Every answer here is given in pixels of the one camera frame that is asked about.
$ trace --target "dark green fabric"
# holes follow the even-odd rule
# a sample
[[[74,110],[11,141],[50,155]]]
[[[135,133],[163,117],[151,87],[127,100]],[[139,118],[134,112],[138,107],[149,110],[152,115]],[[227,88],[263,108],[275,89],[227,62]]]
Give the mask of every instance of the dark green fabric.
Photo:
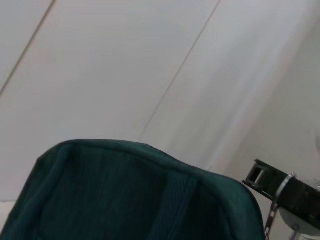
[[[239,182],[149,145],[73,140],[41,156],[0,240],[264,240]]]

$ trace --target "black buckle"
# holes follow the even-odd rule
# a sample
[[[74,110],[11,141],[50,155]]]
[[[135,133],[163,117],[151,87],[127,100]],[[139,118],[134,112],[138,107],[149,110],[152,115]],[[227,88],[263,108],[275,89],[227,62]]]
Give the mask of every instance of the black buckle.
[[[274,201],[287,177],[288,174],[255,160],[255,165],[243,183]],[[277,205],[320,230],[320,192],[311,186],[296,178],[290,179],[278,196]]]

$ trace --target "strap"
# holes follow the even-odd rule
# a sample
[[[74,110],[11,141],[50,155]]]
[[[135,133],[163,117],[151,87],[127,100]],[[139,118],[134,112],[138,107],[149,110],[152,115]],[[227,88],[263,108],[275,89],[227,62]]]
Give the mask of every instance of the strap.
[[[182,173],[171,173],[158,215],[148,240],[173,240],[178,233],[198,181]]]
[[[274,201],[278,189],[287,177],[288,174],[263,161],[255,160],[255,165],[243,183]],[[291,178],[277,196],[276,203],[279,208],[286,209],[320,230],[320,192],[313,187]]]

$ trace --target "white wall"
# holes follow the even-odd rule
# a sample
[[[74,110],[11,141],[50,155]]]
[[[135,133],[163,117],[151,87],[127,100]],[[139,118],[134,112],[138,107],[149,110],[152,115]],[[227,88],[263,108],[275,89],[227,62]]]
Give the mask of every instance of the white wall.
[[[0,92],[52,3],[0,1]]]
[[[15,203],[16,202],[14,201],[0,202],[0,233],[5,226],[8,215],[14,207]]]
[[[69,139],[141,141],[223,172],[319,3],[57,0],[0,96],[0,200]]]
[[[222,0],[142,142],[223,173],[313,25],[319,5]]]
[[[300,180],[320,179],[320,20],[301,46],[280,85],[242,142],[225,174],[246,178],[255,159]],[[258,196],[266,219],[270,201]],[[274,239],[286,239],[290,229],[280,216]]]
[[[0,96],[0,200],[62,141],[138,141],[217,3],[57,0]]]

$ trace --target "metal ring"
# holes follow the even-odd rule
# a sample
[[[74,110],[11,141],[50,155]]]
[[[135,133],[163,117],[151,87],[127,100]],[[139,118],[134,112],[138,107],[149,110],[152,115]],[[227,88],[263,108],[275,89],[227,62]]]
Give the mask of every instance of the metal ring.
[[[291,173],[290,175],[288,175],[283,182],[281,183],[280,187],[278,188],[278,190],[275,193],[275,196],[273,198],[272,204],[271,204],[271,209],[269,212],[269,216],[268,219],[266,221],[265,227],[264,227],[264,233],[267,239],[269,239],[269,235],[270,235],[270,231],[271,231],[271,227],[274,223],[274,220],[276,218],[276,214],[278,211],[278,200],[279,197],[282,193],[282,191],[285,189],[285,187],[287,186],[288,182],[292,179],[292,178],[296,178],[296,174],[295,173]]]
[[[272,201],[272,204],[271,204],[271,210],[272,211],[277,210],[277,208],[278,208],[278,200],[279,200],[279,197],[280,197],[282,191],[285,189],[285,187],[287,186],[288,182],[292,178],[296,178],[296,176],[297,176],[297,174],[293,172],[283,180],[283,182],[281,183],[280,187],[276,191],[275,196],[273,198],[273,201]]]

